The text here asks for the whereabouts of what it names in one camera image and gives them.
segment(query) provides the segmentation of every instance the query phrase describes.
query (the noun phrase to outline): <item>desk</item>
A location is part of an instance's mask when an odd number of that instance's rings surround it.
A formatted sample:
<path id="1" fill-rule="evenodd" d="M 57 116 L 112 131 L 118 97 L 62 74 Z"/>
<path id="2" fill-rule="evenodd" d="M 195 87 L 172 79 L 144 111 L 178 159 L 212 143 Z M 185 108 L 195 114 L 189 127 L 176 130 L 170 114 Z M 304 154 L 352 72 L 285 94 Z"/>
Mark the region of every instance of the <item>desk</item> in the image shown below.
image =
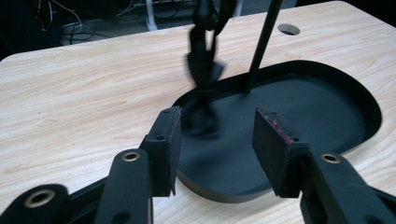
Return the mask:
<path id="1" fill-rule="evenodd" d="M 264 14 L 233 18 L 219 36 L 223 77 L 249 69 Z M 311 60 L 359 80 L 375 97 L 378 133 L 345 156 L 369 185 L 396 195 L 396 29 L 342 2 L 282 10 L 262 66 Z M 0 63 L 0 212 L 22 192 L 60 183 L 70 192 L 108 174 L 158 113 L 193 88 L 184 56 L 190 27 L 13 55 Z M 154 199 L 156 223 L 301 223 L 299 200 L 273 193 L 214 203 L 177 181 Z"/>

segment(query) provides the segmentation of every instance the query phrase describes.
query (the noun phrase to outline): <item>wood grain surface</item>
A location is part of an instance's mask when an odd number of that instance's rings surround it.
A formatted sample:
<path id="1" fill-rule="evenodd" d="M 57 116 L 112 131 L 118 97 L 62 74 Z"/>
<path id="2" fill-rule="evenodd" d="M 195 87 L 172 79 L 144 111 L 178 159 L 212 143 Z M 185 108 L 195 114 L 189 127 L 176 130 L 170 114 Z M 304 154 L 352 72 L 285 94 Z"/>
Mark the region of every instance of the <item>wood grain surface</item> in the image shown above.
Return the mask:
<path id="1" fill-rule="evenodd" d="M 234 18 L 219 36 L 222 78 L 245 73 L 266 14 Z M 378 101 L 378 133 L 345 154 L 368 184 L 396 195 L 396 29 L 342 2 L 282 10 L 262 66 L 311 60 L 361 82 Z M 0 213 L 21 193 L 59 183 L 69 192 L 108 174 L 137 147 L 158 113 L 193 88 L 186 69 L 190 26 L 16 54 L 0 62 Z M 154 199 L 156 223 L 301 223 L 299 200 L 270 192 L 215 203 L 179 181 Z"/>

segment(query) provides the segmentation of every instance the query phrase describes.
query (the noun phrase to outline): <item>light wood tabletop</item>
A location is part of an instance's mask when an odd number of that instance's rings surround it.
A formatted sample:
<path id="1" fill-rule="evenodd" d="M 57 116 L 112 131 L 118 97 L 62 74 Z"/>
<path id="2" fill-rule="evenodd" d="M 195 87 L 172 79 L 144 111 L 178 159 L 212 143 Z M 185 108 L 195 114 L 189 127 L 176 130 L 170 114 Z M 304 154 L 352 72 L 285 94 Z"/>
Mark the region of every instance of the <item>light wood tabletop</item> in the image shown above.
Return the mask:
<path id="1" fill-rule="evenodd" d="M 266 13 L 234 18 L 219 35 L 222 78 L 249 69 Z M 396 29 L 343 2 L 282 10 L 262 67 L 310 60 L 338 68 L 378 101 L 382 125 L 345 154 L 371 186 L 396 195 Z M 193 88 L 186 69 L 190 26 L 12 55 L 0 62 L 0 213 L 28 189 L 69 193 L 108 175 L 114 156 L 137 148 L 159 112 Z M 269 192 L 215 203 L 177 181 L 154 198 L 156 223 L 301 223 L 299 200 Z"/>

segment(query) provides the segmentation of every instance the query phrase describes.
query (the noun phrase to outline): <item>black rod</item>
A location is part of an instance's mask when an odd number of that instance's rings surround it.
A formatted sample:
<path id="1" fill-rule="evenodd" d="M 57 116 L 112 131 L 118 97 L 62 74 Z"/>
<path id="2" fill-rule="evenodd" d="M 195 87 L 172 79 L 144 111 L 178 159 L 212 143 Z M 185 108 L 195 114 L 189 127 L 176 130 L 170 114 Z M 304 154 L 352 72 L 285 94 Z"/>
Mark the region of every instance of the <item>black rod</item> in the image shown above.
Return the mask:
<path id="1" fill-rule="evenodd" d="M 247 93 L 251 91 L 253 81 L 256 79 L 257 73 L 262 63 L 265 49 L 267 48 L 268 41 L 270 40 L 271 33 L 274 29 L 277 15 L 279 14 L 280 7 L 283 0 L 272 0 L 265 18 L 262 33 L 260 35 L 259 43 L 257 44 L 256 51 L 254 52 L 253 61 L 251 62 L 250 69 L 247 75 L 247 83 L 245 90 Z"/>

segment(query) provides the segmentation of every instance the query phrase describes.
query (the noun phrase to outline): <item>black tray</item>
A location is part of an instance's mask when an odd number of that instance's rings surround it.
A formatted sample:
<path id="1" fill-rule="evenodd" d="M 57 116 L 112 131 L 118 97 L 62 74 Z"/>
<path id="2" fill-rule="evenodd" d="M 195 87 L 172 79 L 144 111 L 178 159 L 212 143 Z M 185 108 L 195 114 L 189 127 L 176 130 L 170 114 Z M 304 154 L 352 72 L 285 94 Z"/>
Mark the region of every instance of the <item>black tray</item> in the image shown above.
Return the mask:
<path id="1" fill-rule="evenodd" d="M 178 178 L 195 193 L 241 203 L 271 188 L 252 144 L 256 106 L 281 114 L 311 143 L 311 151 L 343 153 L 372 137 L 381 124 L 375 98 L 357 80 L 323 63 L 292 61 L 259 70 L 250 93 L 247 74 L 218 81 L 213 108 L 219 138 L 182 132 Z M 183 107 L 197 90 L 181 96 Z"/>

